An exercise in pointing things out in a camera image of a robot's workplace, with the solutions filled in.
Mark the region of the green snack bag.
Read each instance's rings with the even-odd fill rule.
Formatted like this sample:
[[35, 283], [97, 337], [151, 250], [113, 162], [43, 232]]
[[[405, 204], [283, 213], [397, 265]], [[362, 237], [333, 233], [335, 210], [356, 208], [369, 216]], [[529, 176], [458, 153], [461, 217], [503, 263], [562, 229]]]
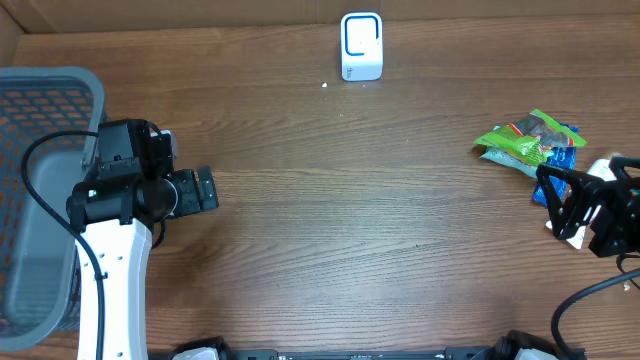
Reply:
[[554, 148], [584, 147], [587, 141], [567, 125], [535, 109], [518, 121], [481, 135], [474, 144], [497, 148], [528, 165], [538, 166], [547, 161]]

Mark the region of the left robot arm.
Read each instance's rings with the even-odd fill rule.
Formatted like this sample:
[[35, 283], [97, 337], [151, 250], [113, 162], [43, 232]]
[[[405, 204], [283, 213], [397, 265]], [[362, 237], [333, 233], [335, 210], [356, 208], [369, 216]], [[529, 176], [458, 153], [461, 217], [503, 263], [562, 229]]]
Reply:
[[145, 359], [145, 280], [169, 219], [219, 206], [207, 166], [177, 170], [170, 131], [140, 119], [99, 126], [95, 172], [67, 200], [81, 266], [78, 356]]

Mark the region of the mint green wipes packet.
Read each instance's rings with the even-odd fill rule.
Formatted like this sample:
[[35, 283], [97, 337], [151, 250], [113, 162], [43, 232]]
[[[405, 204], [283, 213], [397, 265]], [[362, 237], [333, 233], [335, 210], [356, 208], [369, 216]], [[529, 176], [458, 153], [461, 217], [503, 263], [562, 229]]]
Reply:
[[489, 160], [499, 165], [519, 170], [529, 177], [536, 177], [536, 168], [525, 162], [522, 162], [517, 157], [509, 154], [498, 147], [484, 145], [485, 153], [481, 156], [481, 159]]

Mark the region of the white tube with gold cap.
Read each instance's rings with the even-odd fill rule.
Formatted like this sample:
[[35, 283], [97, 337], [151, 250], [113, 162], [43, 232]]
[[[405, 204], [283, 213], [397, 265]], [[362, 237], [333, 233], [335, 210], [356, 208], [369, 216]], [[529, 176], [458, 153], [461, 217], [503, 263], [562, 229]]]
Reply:
[[[604, 184], [621, 184], [621, 183], [616, 181], [616, 178], [615, 178], [614, 174], [611, 172], [611, 170], [609, 168], [610, 159], [608, 159], [608, 160], [600, 159], [600, 160], [596, 161], [594, 163], [594, 165], [592, 165], [590, 170], [588, 172], [585, 172], [585, 173], [587, 173], [589, 175], [594, 175], [594, 176], [596, 176], [598, 178], [603, 179], [604, 180]], [[570, 190], [570, 187], [568, 186], [564, 196], [561, 197], [561, 198], [564, 199], [570, 193], [571, 193], [571, 190]], [[586, 226], [580, 227], [574, 237], [569, 238], [568, 240], [559, 240], [559, 241], [567, 242], [577, 250], [581, 249], [582, 248], [582, 244], [584, 242], [586, 229], [590, 228], [591, 222], [595, 219], [595, 217], [598, 214], [599, 210], [600, 210], [600, 206], [597, 205], [595, 210], [594, 210], [594, 212], [593, 212], [593, 217], [590, 220], [590, 223], [588, 225], [586, 225]], [[549, 229], [552, 232], [552, 224], [551, 224], [550, 219], [549, 219]]]

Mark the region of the blue snack packet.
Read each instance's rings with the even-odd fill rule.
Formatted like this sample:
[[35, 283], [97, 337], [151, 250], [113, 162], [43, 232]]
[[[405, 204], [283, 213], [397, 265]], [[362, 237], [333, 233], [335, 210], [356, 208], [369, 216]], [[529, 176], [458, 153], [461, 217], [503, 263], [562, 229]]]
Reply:
[[[556, 165], [563, 168], [574, 169], [577, 158], [577, 148], [576, 147], [567, 147], [567, 148], [554, 148], [553, 154], [547, 158], [547, 163], [551, 165]], [[551, 177], [550, 178], [552, 187], [556, 194], [559, 197], [563, 197], [568, 184], [558, 178]], [[544, 207], [547, 207], [547, 199], [542, 189], [542, 185], [540, 182], [536, 184], [535, 191], [532, 194], [532, 200], [535, 203], [541, 204]]]

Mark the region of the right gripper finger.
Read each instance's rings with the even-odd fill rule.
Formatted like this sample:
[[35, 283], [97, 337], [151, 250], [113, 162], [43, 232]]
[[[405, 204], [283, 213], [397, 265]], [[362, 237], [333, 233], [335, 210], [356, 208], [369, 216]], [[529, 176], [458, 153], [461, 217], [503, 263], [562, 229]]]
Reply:
[[615, 155], [610, 159], [609, 168], [614, 174], [616, 181], [628, 188], [638, 188], [639, 178], [632, 177], [628, 172], [628, 168], [638, 169], [640, 166], [639, 158], [630, 158]]
[[[604, 180], [585, 172], [541, 164], [536, 176], [547, 201], [547, 210], [552, 224], [552, 233], [558, 240], [568, 240], [578, 229], [590, 223], [599, 200], [597, 192]], [[554, 190], [551, 178], [564, 181], [571, 193], [562, 199]]]

